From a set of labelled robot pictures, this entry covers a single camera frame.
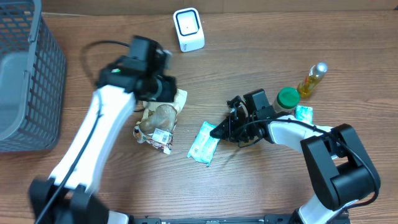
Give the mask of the teal snack pack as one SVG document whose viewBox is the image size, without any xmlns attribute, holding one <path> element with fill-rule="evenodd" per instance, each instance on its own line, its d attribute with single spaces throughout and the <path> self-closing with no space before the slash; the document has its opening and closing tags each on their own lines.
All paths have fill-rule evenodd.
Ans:
<svg viewBox="0 0 398 224">
<path fill-rule="evenodd" d="M 213 129 L 215 129 L 215 126 L 206 121 L 202 124 L 199 133 L 188 151 L 187 157 L 191 157 L 197 162 L 210 166 L 220 141 L 210 136 L 210 131 Z"/>
</svg>

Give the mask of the white jar green lid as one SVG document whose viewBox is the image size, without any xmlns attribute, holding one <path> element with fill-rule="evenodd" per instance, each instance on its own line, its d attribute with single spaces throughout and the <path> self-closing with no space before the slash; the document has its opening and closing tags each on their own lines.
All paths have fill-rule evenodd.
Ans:
<svg viewBox="0 0 398 224">
<path fill-rule="evenodd" d="M 276 113 L 291 113 L 300 102 L 299 92 L 292 87 L 285 87 L 278 92 L 272 106 Z"/>
</svg>

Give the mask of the green white tissue pack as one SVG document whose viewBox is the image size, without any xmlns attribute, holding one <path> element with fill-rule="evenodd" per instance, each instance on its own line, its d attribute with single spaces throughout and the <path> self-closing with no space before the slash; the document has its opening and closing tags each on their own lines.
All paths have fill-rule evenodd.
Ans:
<svg viewBox="0 0 398 224">
<path fill-rule="evenodd" d="M 313 123 L 313 108 L 310 106 L 297 105 L 295 118 L 308 124 Z"/>
</svg>

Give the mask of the beige brown snack pouch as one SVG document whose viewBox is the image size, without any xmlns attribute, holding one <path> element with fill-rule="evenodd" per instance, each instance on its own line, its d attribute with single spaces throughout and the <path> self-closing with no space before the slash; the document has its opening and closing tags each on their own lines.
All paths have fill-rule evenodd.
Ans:
<svg viewBox="0 0 398 224">
<path fill-rule="evenodd" d="M 170 154 L 177 125 L 177 116 L 183 110 L 188 93 L 178 89 L 174 102 L 144 102 L 142 119 L 134 127 L 133 135 L 138 143 L 147 142 L 164 154 Z"/>
</svg>

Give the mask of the yellow liquid bottle grey cap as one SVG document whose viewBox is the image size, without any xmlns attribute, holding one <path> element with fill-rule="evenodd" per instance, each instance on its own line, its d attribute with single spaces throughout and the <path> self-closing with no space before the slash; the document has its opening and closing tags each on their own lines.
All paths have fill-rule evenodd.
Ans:
<svg viewBox="0 0 398 224">
<path fill-rule="evenodd" d="M 327 71 L 328 65 L 324 62 L 314 65 L 304 80 L 298 84 L 297 91 L 300 97 L 309 98 L 317 85 L 323 80 Z"/>
</svg>

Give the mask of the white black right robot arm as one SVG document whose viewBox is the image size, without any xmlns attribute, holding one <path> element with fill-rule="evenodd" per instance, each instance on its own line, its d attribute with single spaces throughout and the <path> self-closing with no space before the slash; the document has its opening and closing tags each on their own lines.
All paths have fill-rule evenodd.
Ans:
<svg viewBox="0 0 398 224">
<path fill-rule="evenodd" d="M 240 148 L 265 140 L 303 154 L 314 195 L 290 215 L 265 215 L 265 223 L 349 223 L 350 209 L 377 199 L 379 174 L 352 126 L 301 121 L 292 115 L 299 101 L 294 88 L 282 89 L 273 103 L 263 89 L 236 96 L 210 136 Z"/>
</svg>

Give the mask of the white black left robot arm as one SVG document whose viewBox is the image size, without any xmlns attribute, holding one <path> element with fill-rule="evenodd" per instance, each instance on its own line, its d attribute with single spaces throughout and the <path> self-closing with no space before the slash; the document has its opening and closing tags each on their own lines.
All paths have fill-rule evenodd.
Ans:
<svg viewBox="0 0 398 224">
<path fill-rule="evenodd" d="M 90 108 L 71 146 L 47 180 L 34 179 L 30 202 L 36 223 L 134 223 L 97 197 L 104 166 L 138 101 L 171 103 L 176 79 L 166 76 L 171 53 L 135 35 L 129 53 L 99 72 Z"/>
</svg>

